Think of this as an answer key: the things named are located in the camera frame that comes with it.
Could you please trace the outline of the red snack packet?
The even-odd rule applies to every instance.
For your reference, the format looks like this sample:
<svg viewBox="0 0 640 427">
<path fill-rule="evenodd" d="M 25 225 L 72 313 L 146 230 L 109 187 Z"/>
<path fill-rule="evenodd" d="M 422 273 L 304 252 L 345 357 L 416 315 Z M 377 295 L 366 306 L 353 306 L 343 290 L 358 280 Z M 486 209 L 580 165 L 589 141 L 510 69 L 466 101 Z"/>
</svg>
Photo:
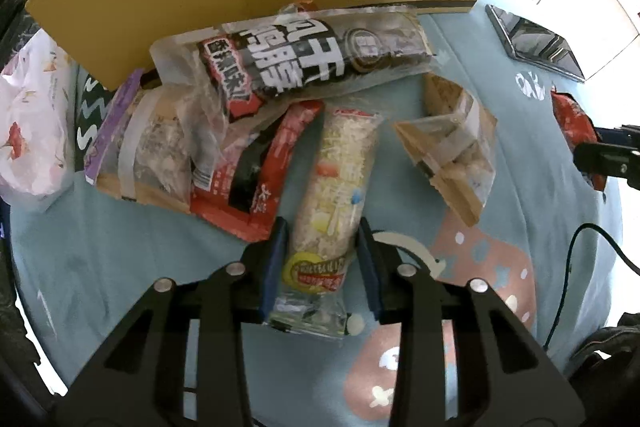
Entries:
<svg viewBox="0 0 640 427">
<path fill-rule="evenodd" d="M 579 144 L 599 141 L 599 135 L 591 119 L 573 95 L 552 90 L 551 102 L 554 118 L 571 152 L 574 152 Z"/>
</svg>

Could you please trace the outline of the rice cracker pack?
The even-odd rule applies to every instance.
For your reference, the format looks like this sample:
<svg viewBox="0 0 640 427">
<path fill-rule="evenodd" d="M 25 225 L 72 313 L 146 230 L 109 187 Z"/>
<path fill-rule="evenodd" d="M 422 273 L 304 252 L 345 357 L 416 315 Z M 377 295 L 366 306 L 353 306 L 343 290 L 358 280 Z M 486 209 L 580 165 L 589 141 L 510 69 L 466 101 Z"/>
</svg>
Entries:
<svg viewBox="0 0 640 427">
<path fill-rule="evenodd" d="M 314 165 L 297 211 L 269 317 L 280 331 L 340 338 L 342 294 L 384 117 L 355 107 L 326 111 Z"/>
</svg>

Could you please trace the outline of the red black snack bag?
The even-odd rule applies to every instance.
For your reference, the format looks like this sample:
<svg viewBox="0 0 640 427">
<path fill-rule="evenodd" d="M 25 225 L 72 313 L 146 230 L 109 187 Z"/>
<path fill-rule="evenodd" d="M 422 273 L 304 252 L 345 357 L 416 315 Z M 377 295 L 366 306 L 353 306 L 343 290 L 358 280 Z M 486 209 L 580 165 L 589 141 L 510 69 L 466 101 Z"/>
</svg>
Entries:
<svg viewBox="0 0 640 427">
<path fill-rule="evenodd" d="M 295 145 L 323 109 L 319 100 L 294 103 L 265 129 L 230 144 L 212 179 L 193 181 L 192 215 L 247 243 L 268 239 Z"/>
</svg>

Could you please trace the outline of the black tablet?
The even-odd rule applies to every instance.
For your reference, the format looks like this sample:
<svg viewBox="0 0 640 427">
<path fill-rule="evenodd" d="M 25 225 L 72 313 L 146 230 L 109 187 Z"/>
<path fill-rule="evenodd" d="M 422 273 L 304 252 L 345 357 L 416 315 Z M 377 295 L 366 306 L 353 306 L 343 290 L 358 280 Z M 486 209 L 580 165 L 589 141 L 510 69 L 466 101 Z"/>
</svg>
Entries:
<svg viewBox="0 0 640 427">
<path fill-rule="evenodd" d="M 556 72 L 576 82 L 586 81 L 564 37 L 493 4 L 485 5 L 485 13 L 503 49 L 513 60 Z"/>
</svg>

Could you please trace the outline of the kraft paper snack bag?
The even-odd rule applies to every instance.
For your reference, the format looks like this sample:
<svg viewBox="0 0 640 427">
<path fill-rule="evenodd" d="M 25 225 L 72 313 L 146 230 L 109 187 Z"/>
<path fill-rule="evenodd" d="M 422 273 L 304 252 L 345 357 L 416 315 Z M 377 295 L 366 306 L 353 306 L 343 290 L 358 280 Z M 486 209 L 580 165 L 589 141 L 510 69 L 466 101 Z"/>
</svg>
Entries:
<svg viewBox="0 0 640 427">
<path fill-rule="evenodd" d="M 188 213 L 190 140 L 180 117 L 193 101 L 188 87 L 139 89 L 105 153 L 94 187 L 118 199 Z"/>
</svg>

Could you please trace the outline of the black clear duck snack bag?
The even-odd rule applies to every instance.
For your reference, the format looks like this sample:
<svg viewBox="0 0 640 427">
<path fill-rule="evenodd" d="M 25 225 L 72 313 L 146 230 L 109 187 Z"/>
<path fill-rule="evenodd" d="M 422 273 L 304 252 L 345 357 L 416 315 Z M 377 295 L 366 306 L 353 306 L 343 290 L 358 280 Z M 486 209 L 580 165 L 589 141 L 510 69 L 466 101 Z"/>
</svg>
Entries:
<svg viewBox="0 0 640 427">
<path fill-rule="evenodd" d="M 164 83 L 194 84 L 228 122 L 287 98 L 325 98 L 428 72 L 434 54 L 403 5 L 303 11 L 296 6 L 156 40 Z"/>
</svg>

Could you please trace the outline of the purple snack bar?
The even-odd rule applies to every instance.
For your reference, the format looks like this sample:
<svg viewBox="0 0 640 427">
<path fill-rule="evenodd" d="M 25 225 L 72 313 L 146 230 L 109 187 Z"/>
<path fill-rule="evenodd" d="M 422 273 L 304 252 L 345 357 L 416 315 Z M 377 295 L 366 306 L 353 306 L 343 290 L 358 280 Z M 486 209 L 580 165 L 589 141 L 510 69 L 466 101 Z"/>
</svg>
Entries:
<svg viewBox="0 0 640 427">
<path fill-rule="evenodd" d="M 87 150 L 84 173 L 86 181 L 92 186 L 96 185 L 105 153 L 114 138 L 115 132 L 120 127 L 122 116 L 125 115 L 126 109 L 134 101 L 134 97 L 140 89 L 142 76 L 143 70 L 141 68 L 136 69 L 117 89 L 96 139 L 92 141 Z"/>
</svg>

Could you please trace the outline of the black zigzag pillow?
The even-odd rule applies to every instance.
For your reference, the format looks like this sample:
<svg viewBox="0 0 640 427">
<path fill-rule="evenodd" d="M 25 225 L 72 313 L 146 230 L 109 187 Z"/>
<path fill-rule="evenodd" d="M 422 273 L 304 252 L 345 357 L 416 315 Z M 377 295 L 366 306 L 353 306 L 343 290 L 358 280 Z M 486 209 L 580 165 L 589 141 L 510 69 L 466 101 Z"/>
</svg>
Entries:
<svg viewBox="0 0 640 427">
<path fill-rule="evenodd" d="M 81 162 L 86 150 L 96 139 L 115 92 L 107 90 L 82 67 L 78 69 L 76 87 L 74 138 L 76 159 Z"/>
</svg>

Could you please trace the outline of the white floral tissue pack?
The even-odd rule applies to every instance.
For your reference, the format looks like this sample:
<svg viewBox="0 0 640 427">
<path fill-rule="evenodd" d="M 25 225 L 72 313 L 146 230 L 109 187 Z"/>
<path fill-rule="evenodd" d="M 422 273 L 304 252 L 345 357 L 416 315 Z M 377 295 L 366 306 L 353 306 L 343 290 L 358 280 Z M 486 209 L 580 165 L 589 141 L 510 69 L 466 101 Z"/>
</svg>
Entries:
<svg viewBox="0 0 640 427">
<path fill-rule="evenodd" d="M 72 182 L 78 67 L 42 29 L 1 71 L 1 198 L 47 210 Z"/>
</svg>

